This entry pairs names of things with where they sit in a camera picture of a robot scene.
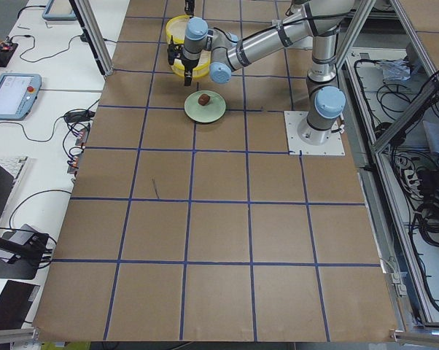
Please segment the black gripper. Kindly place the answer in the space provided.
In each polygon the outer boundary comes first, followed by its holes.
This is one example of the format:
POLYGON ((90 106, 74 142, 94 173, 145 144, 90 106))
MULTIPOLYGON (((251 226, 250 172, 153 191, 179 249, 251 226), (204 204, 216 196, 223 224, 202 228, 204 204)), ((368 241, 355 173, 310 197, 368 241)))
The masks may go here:
POLYGON ((186 15, 195 14, 195 0, 185 0, 184 1, 184 12, 186 15))
POLYGON ((200 58, 187 58, 183 54, 180 56, 182 65, 184 66, 184 86, 191 86, 193 78, 193 69, 199 64, 200 58))

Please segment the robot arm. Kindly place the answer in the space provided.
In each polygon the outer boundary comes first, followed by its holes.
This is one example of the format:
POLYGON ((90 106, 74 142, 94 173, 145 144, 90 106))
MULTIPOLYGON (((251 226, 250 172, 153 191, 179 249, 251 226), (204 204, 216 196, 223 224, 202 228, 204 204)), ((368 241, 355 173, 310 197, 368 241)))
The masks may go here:
POLYGON ((329 139, 332 126, 346 105, 346 97, 336 83, 336 44, 341 21, 353 6, 353 1, 347 0, 293 4, 290 16, 241 39, 209 26, 200 17, 191 17, 183 43, 169 42, 168 62, 173 64, 176 59, 182 62, 184 83, 189 86, 201 53, 209 51, 210 79, 225 84, 233 72, 307 36, 312 37, 311 67, 306 77, 310 110, 298 126, 298 135, 307 144, 322 145, 329 139))
POLYGON ((184 1, 184 12, 189 16, 193 16, 195 14, 195 0, 184 1))

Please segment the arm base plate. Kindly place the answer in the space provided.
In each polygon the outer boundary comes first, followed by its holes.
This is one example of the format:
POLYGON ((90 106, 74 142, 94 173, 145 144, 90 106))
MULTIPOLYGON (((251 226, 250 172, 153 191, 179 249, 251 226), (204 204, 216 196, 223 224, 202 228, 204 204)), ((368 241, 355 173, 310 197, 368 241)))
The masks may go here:
POLYGON ((307 111, 284 111, 288 153, 296 156, 344 156, 338 122, 335 121, 327 131, 316 131, 308 124, 307 114, 307 111))

